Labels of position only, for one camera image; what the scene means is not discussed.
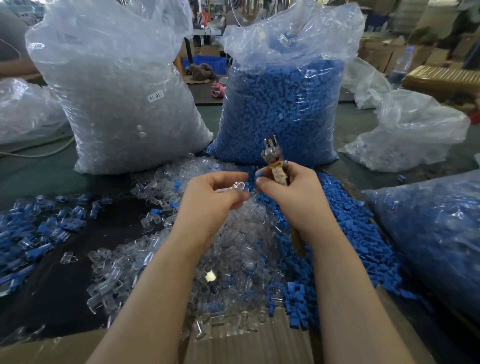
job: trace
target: hand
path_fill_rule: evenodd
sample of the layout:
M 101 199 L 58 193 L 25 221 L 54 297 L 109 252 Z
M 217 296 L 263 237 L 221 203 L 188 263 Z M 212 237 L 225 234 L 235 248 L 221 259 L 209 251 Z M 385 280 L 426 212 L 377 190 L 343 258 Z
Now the hand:
M 288 162 L 287 175 L 290 177 L 288 187 L 275 182 L 270 167 L 262 168 L 256 175 L 262 176 L 257 178 L 257 189 L 280 205 L 288 223 L 298 229 L 310 246 L 319 240 L 316 236 L 319 225 L 332 227 L 332 224 L 336 224 L 314 170 Z
M 246 191 L 215 190 L 247 179 L 245 172 L 215 172 L 192 178 L 183 194 L 170 236 L 200 257 L 210 248 L 212 237 L 225 222 L 228 212 L 240 208 L 250 198 Z

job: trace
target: right hand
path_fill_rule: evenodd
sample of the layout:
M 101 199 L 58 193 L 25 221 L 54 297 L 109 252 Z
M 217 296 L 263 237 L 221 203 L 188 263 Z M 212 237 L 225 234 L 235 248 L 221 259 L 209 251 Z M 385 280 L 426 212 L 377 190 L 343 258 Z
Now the right hand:
M 314 170 L 288 162 L 287 175 L 290 186 L 282 186 L 273 179 L 270 167 L 257 171 L 257 189 L 279 205 L 288 223 L 298 229 L 311 246 L 318 237 L 319 227 L 332 228 L 335 217 L 328 205 L 322 185 Z

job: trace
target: left hand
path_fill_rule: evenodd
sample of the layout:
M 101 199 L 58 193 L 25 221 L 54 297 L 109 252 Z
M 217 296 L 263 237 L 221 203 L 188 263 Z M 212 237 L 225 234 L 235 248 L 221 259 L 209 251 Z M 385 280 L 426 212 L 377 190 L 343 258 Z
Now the left hand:
M 250 198 L 246 191 L 236 189 L 215 192 L 220 188 L 231 187 L 235 182 L 245 182 L 245 172 L 214 172 L 192 178 L 188 182 L 181 201 L 177 219 L 170 236 L 177 244 L 200 257 L 207 252 L 212 237 L 227 219 L 228 212 L 243 205 Z

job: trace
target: bag of clear plastic parts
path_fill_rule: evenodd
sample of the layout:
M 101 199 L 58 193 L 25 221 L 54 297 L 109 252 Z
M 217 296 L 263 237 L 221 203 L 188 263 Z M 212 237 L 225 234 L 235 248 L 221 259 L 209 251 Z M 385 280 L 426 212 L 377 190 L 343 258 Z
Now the bag of clear plastic parts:
M 373 109 L 382 102 L 382 97 L 392 91 L 392 85 L 375 67 L 361 58 L 345 65 L 342 87 L 354 94 L 359 109 Z
M 363 193 L 415 272 L 480 322 L 480 170 Z
M 21 78 L 0 81 L 0 145 L 50 136 L 65 123 L 65 112 L 49 87 Z
M 333 126 L 344 62 L 355 58 L 364 19 L 356 3 L 298 0 L 222 37 L 233 57 L 220 131 L 207 152 L 227 162 L 261 165 L 275 134 L 288 160 L 313 166 L 337 158 Z
M 27 34 L 77 142 L 75 170 L 117 174 L 199 152 L 212 135 L 172 65 L 192 33 L 186 0 L 55 0 Z
M 431 96 L 408 90 L 384 95 L 379 126 L 345 145 L 352 160 L 370 170 L 398 172 L 445 160 L 450 147 L 467 136 L 469 118 Z

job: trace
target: bag of blue plastic parts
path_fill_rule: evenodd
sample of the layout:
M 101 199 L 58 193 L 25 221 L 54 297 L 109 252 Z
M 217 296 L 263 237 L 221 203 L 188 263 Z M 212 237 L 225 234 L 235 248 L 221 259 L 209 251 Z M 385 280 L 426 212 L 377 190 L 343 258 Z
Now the bag of blue plastic parts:
M 480 322 L 480 170 L 364 194 L 413 270 Z
M 337 159 L 333 126 L 344 62 L 357 55 L 364 19 L 356 3 L 299 0 L 248 27 L 228 26 L 229 70 L 220 131 L 208 154 L 261 165 L 275 134 L 284 157 L 305 166 Z

